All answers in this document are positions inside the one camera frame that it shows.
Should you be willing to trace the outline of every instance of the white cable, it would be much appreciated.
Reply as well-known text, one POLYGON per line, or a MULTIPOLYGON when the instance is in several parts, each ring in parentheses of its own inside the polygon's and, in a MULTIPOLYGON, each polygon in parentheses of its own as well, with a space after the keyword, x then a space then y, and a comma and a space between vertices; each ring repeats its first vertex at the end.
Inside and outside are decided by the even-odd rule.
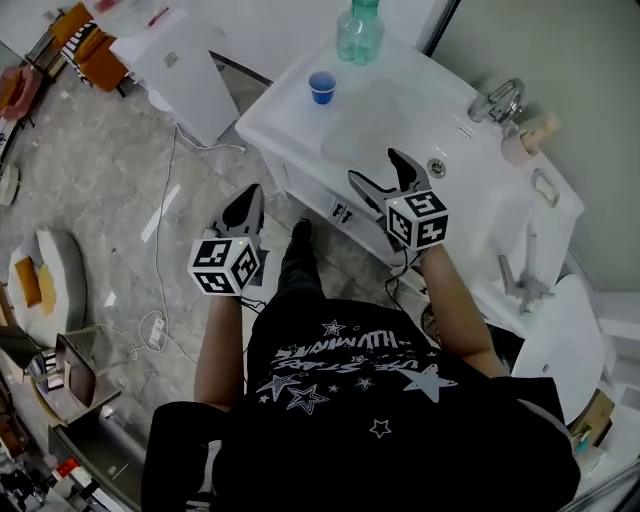
POLYGON ((156 250, 155 250, 155 255, 154 255, 154 263, 155 263, 155 267, 156 267, 156 275, 158 276, 158 282, 160 283, 160 295, 162 297, 162 308, 163 308, 163 311, 164 311, 164 317, 163 317, 163 311, 160 311, 159 309, 154 309, 153 311, 149 311, 149 313, 147 313, 142 318, 142 320, 140 320, 140 323, 138 324, 138 336, 140 337, 140 340, 143 343, 143 345, 141 347, 137 347, 135 345, 135 343, 133 343, 133 341, 131 341, 131 338, 129 338, 129 336, 127 336, 122 331, 119 331, 115 327, 111 327, 110 325, 107 325, 107 324, 93 324, 92 326, 89 326, 89 327, 105 327, 107 329, 111 329, 115 333, 117 333, 120 336, 122 336, 131 345, 131 350, 129 351, 129 357, 133 361, 136 361, 138 359, 138 352, 141 351, 141 350, 150 350, 151 352, 155 352, 156 354, 162 354, 164 352, 166 346, 167 346, 167 342, 165 341, 164 344, 159 344, 157 347, 154 347, 142 335, 142 325, 144 324, 146 319, 149 318, 154 313, 157 313, 157 314, 160 315, 160 318, 164 318, 164 320, 165 320, 166 333, 161 332, 160 335, 163 336, 165 338, 165 340, 167 340, 167 339, 171 340, 175 344, 175 346, 178 347, 178 350, 180 351, 180 353, 188 361, 190 361, 194 365, 197 365, 196 361, 194 361, 193 359, 191 359, 191 357, 189 357, 189 355, 184 351, 184 349, 180 346, 180 344, 176 340, 174 340, 171 336, 169 336, 169 332, 170 332, 170 328, 169 328, 169 311, 167 310, 167 301, 166 301, 165 292, 164 292, 164 283, 162 282, 162 277, 160 276, 160 268, 158 266, 158 253, 159 253, 159 248, 160 248, 160 226, 161 226, 161 223, 162 223, 162 214, 164 213, 164 201, 165 201, 165 197, 167 195, 167 189, 169 188, 169 182, 171 180, 171 167, 173 165, 173 156, 174 156, 175 151, 176 151, 177 133, 180 133, 182 138, 184 140, 186 140, 189 144, 191 144, 196 149, 203 149, 203 150, 207 150, 208 151, 208 150, 216 149, 216 148, 229 147, 229 148, 238 149, 242 153, 244 153, 247 150, 247 148, 245 148, 244 146, 238 146, 237 144, 216 144, 215 146, 211 146, 211 147, 198 146, 197 144, 194 144, 191 140, 189 140, 185 136, 184 133, 182 133, 182 130, 180 129, 180 126, 177 123, 175 124, 174 129, 173 129, 173 140, 172 140, 172 143, 171 143, 171 154, 169 156, 169 168, 167 170, 167 180, 165 181, 164 189, 162 191, 162 199, 160 200, 160 220, 158 221, 158 226, 156 228, 156 250))
POLYGON ((196 149, 203 149, 205 151, 209 151, 210 149, 217 149, 217 148, 235 148, 240 150, 242 153, 244 153, 247 150, 247 148, 245 148, 244 146, 239 146, 238 144, 216 144, 215 146, 198 146, 195 142, 189 139, 184 133, 182 133, 182 129, 180 128, 180 125, 178 123, 176 123, 176 128, 178 129, 178 133, 180 133, 182 138, 196 149))

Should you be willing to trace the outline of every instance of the black t-shirt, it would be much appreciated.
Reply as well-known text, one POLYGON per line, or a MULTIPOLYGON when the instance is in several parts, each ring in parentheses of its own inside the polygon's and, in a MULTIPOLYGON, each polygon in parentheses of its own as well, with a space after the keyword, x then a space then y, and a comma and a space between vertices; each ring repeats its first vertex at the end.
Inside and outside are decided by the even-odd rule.
POLYGON ((256 320, 247 364, 231 412, 155 412, 143 510, 539 511, 577 488, 553 381, 488 379, 403 312, 282 298, 256 320))

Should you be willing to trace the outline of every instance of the floor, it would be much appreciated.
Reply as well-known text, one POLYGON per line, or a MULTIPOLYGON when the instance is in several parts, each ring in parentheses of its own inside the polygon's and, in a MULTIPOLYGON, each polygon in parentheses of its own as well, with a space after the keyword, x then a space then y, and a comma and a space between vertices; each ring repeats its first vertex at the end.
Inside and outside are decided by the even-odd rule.
MULTIPOLYGON (((265 90, 230 67, 222 75, 241 112, 265 90)), ((149 104, 142 88, 129 84, 127 91, 123 99, 91 89, 70 69, 48 90, 33 116, 36 127, 26 128, 11 149, 9 159, 21 169, 21 186, 13 205, 0 207, 0 281, 6 282, 9 255, 23 234, 44 223, 66 229, 84 256, 87 323, 114 327, 141 345, 140 321, 162 309, 155 233, 145 243, 141 232, 160 206, 174 125, 149 104)), ((234 127, 220 142, 246 146, 234 127)), ((257 149, 202 151, 178 136, 168 190, 180 188, 160 223, 158 251, 172 340, 164 353, 141 351, 136 361, 108 373, 149 413, 166 402, 191 399, 195 366, 176 344, 197 358, 209 304, 186 270, 191 243, 207 227, 217 203, 254 182, 267 196, 262 248, 269 255, 263 286, 252 288, 249 296, 268 300, 273 295, 290 229, 307 216, 315 225, 314 247, 326 295, 391 304, 384 291, 387 267, 276 191, 257 149)), ((399 299, 413 318, 419 316, 422 304, 411 292, 401 288, 399 299)), ((145 336, 153 316, 142 326, 145 336)), ((255 316, 243 312, 245 344, 255 316)), ((103 332, 96 359, 101 364, 127 360, 128 342, 109 329, 103 332)))

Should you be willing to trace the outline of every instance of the cable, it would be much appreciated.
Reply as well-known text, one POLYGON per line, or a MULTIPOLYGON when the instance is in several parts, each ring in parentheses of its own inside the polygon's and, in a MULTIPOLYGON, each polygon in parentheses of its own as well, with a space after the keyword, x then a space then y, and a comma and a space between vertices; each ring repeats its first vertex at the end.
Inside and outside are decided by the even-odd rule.
POLYGON ((408 315, 408 313, 404 310, 404 308, 398 303, 397 297, 398 297, 398 287, 400 286, 400 278, 405 275, 407 273, 407 271, 411 268, 411 266, 416 262, 416 260, 422 255, 420 252, 418 254, 416 254, 416 257, 413 258, 413 260, 411 261, 411 263, 409 263, 409 256, 407 255, 407 249, 406 248, 402 248, 402 252, 404 253, 404 267, 402 269, 402 272, 400 272, 397 276, 393 276, 390 279, 387 279, 384 282, 384 289, 387 292, 387 295, 389 296, 389 298, 393 301, 393 303, 398 307, 399 310, 401 310, 405 315, 408 315), (391 292, 389 292, 389 283, 396 281, 396 287, 395 290, 393 291, 393 295, 391 295, 391 292))
MULTIPOLYGON (((222 148, 222 147, 231 147, 231 148, 235 148, 235 149, 240 150, 242 153, 244 153, 247 150, 247 148, 245 148, 243 146, 236 145, 236 144, 216 144, 215 146, 211 146, 211 147, 198 146, 197 144, 194 144, 191 140, 189 140, 185 136, 185 134, 182 132, 182 130, 180 129, 180 126, 177 123, 174 125, 173 137, 172 137, 172 141, 171 141, 171 154, 169 155, 169 166, 168 166, 168 169, 167 169, 167 179, 165 181, 164 188, 162 190, 162 198, 160 200, 160 218, 158 220, 158 226, 156 227, 156 247, 155 247, 155 255, 154 255, 154 263, 155 263, 155 267, 156 267, 156 276, 158 276, 158 282, 160 283, 160 296, 162 298, 162 311, 159 310, 159 309, 154 309, 153 311, 150 311, 149 313, 147 313, 142 318, 142 320, 140 320, 140 323, 138 324, 138 336, 139 336, 140 340, 143 343, 143 345, 140 346, 140 347, 136 346, 135 343, 133 343, 133 341, 131 340, 131 338, 129 336, 127 336, 124 332, 116 329, 115 327, 111 327, 110 325, 107 325, 107 324, 93 324, 92 326, 89 326, 89 327, 104 327, 106 329, 110 329, 110 330, 114 331, 115 333, 119 334, 124 339, 126 339, 129 342, 129 344, 131 345, 131 350, 129 351, 129 357, 133 361, 136 361, 138 359, 138 352, 141 351, 141 350, 150 350, 151 352, 155 352, 157 354, 162 354, 165 351, 166 346, 167 346, 166 340, 171 340, 175 344, 175 346, 178 347, 178 350, 180 351, 180 353, 188 361, 190 361, 194 365, 197 365, 197 362, 194 361, 193 359, 191 359, 191 357, 189 357, 189 355, 184 351, 184 349, 180 346, 180 344, 176 340, 174 340, 171 336, 169 336, 169 332, 171 332, 170 325, 169 325, 169 311, 167 309, 167 301, 166 301, 166 295, 165 295, 165 290, 164 290, 164 283, 162 281, 162 277, 160 276, 160 267, 158 265, 158 256, 159 256, 159 252, 160 252, 160 227, 162 225, 162 215, 164 213, 164 204, 165 204, 165 199, 166 199, 166 195, 167 195, 167 190, 169 188, 169 182, 171 181, 171 168, 173 166, 173 157, 174 157, 175 152, 176 152, 176 139, 177 139, 177 134, 178 133, 182 136, 182 138, 184 140, 186 140, 189 144, 191 144, 193 147, 195 147, 197 149, 212 150, 212 149, 222 148), (154 313, 157 313, 158 315, 160 315, 160 318, 162 318, 165 321, 165 328, 164 329, 166 330, 166 332, 161 332, 160 333, 160 335, 165 338, 165 342, 164 342, 164 344, 159 343, 158 346, 153 346, 142 335, 142 325, 147 320, 147 318, 149 318, 154 313)), ((247 299, 247 298, 243 298, 243 299, 247 300, 247 301, 250 301, 250 302, 249 303, 243 303, 242 299, 241 299, 240 303, 243 306, 251 309, 256 314, 260 314, 260 311, 258 311, 258 309, 257 309, 258 306, 256 305, 256 303, 259 304, 259 305, 262 305, 263 307, 266 306, 266 303, 264 301, 261 301, 261 300, 247 299)))
POLYGON ((241 151, 242 153, 244 153, 247 150, 247 148, 245 148, 244 146, 240 146, 238 144, 216 144, 215 146, 198 146, 196 143, 194 143, 182 132, 182 129, 180 128, 180 125, 178 123, 176 123, 176 128, 178 129, 178 133, 180 133, 180 136, 196 149, 203 149, 205 151, 208 151, 210 149, 217 149, 217 148, 235 148, 241 151))

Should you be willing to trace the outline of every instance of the blue cup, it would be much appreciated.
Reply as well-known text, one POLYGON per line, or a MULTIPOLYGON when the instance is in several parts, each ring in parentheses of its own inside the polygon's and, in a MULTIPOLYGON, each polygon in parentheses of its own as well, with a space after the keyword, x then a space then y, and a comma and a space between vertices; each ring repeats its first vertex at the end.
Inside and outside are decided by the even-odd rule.
POLYGON ((316 71, 309 77, 311 95, 318 105, 326 105, 333 99, 336 85, 336 77, 328 71, 316 71))

